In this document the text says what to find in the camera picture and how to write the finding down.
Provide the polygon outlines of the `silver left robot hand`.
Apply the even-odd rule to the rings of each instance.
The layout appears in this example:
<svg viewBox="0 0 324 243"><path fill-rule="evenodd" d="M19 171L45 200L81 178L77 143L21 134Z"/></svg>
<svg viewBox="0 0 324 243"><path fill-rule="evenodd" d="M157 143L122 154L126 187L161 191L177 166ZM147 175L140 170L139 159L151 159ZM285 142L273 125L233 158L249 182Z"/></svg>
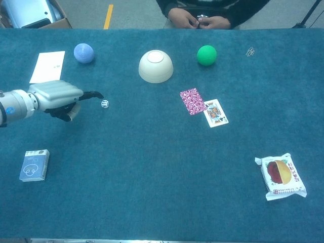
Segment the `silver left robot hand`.
<svg viewBox="0 0 324 243"><path fill-rule="evenodd" d="M78 114L79 101L104 98L98 91L83 91L63 80L32 84L27 92L36 98L38 110L65 122L72 121Z"/></svg>

